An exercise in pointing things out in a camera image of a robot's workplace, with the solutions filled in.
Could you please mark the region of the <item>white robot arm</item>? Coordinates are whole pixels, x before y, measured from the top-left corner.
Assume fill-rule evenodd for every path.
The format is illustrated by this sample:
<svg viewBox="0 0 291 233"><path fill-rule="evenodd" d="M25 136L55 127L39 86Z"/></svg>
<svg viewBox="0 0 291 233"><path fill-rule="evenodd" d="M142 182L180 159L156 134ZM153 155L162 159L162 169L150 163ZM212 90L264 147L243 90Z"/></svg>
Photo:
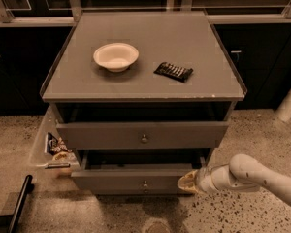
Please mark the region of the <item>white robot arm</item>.
<svg viewBox="0 0 291 233"><path fill-rule="evenodd" d="M192 194L219 190L249 192L260 187L291 207L291 178L246 154L234 155L225 165L192 170L178 180L178 188Z"/></svg>

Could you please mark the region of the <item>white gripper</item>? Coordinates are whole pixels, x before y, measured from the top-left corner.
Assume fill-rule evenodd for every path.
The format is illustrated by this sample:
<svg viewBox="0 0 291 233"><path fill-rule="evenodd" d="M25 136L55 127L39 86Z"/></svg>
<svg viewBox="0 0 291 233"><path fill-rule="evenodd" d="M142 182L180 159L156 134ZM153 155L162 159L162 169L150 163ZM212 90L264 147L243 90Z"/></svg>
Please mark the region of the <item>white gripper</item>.
<svg viewBox="0 0 291 233"><path fill-rule="evenodd" d="M198 190L211 194L230 187L230 171L227 165L193 170L178 180L178 188L189 193L196 193Z"/></svg>

